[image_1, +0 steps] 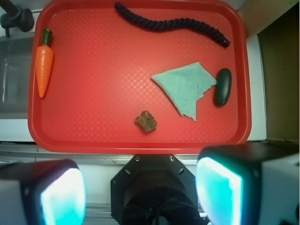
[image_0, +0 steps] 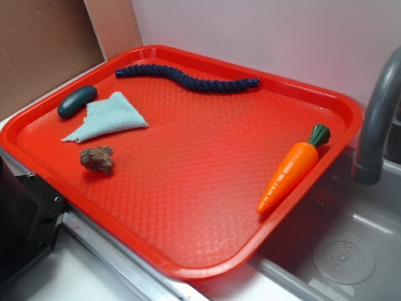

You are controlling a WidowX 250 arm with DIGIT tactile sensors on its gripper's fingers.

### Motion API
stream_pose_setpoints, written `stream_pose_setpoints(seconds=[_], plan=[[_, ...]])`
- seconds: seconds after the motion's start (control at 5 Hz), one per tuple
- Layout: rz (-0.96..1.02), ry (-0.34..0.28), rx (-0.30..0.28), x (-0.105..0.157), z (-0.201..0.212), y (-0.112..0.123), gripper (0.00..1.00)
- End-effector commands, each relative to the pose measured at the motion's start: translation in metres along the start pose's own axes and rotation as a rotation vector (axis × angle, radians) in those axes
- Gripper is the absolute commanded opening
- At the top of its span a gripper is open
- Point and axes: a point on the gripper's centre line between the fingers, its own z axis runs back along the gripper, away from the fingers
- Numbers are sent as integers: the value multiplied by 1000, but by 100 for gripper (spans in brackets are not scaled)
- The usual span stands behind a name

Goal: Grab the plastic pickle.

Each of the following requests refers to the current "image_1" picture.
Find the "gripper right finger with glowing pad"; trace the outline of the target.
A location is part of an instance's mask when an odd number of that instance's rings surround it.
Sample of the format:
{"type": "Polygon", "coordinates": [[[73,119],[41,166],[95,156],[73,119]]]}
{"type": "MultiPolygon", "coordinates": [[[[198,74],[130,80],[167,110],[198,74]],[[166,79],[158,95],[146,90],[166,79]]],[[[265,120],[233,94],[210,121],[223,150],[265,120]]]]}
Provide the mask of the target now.
{"type": "Polygon", "coordinates": [[[206,147],[198,155],[195,187],[213,225],[297,225],[299,146],[247,142],[206,147]]]}

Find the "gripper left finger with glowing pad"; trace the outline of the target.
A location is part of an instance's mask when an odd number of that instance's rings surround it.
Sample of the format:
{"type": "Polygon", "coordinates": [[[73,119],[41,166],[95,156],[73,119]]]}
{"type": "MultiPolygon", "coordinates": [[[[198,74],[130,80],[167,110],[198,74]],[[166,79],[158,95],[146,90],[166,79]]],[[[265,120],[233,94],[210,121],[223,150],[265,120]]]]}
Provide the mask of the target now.
{"type": "Polygon", "coordinates": [[[70,159],[0,165],[2,225],[81,225],[86,204],[84,174],[70,159]]]}

